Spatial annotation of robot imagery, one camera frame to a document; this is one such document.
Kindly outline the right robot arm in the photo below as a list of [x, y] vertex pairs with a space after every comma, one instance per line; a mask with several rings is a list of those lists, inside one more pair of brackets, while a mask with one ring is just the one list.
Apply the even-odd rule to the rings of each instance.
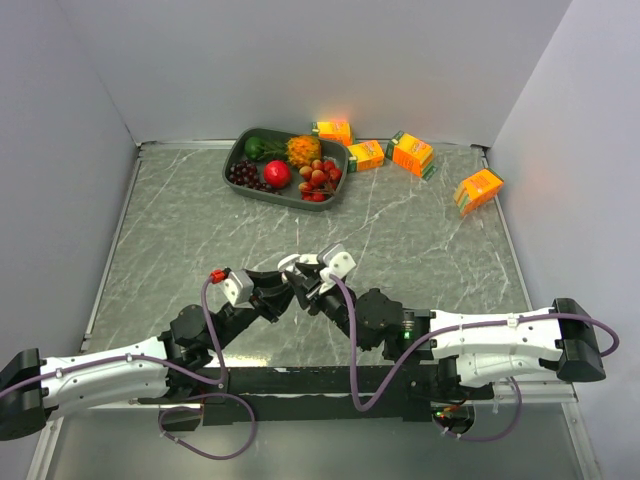
[[353, 293], [343, 282], [354, 267], [347, 255], [331, 266], [299, 255], [278, 265], [301, 307], [329, 318], [354, 352], [382, 348], [384, 359], [394, 363], [435, 361], [438, 390], [448, 398], [504, 377], [546, 370], [568, 383], [606, 377], [597, 326], [571, 298], [511, 314], [411, 309], [377, 288]]

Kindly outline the white oval charging case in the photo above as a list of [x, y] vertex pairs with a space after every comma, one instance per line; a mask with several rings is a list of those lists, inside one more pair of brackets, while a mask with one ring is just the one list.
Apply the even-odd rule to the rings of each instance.
[[317, 254], [302, 254], [299, 257], [298, 262], [305, 265], [318, 265], [319, 258]]

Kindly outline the white square charging case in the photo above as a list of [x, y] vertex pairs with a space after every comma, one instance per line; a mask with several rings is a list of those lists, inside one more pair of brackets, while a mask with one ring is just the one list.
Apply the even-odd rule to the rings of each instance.
[[299, 259], [299, 254], [290, 254], [278, 262], [277, 270], [281, 273], [283, 280], [286, 280], [286, 273], [294, 275], [298, 275], [300, 273], [296, 267]]

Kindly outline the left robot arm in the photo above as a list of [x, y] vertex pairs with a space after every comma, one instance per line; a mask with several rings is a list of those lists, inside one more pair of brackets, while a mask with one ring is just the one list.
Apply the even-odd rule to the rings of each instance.
[[168, 330], [132, 345], [72, 357], [44, 358], [36, 348], [17, 353], [1, 370], [2, 440], [27, 437], [94, 406], [138, 398], [184, 402], [199, 383], [224, 385], [224, 348], [256, 319], [278, 321], [294, 289], [278, 272], [215, 271], [204, 285], [215, 284], [227, 299], [217, 312], [202, 298]]

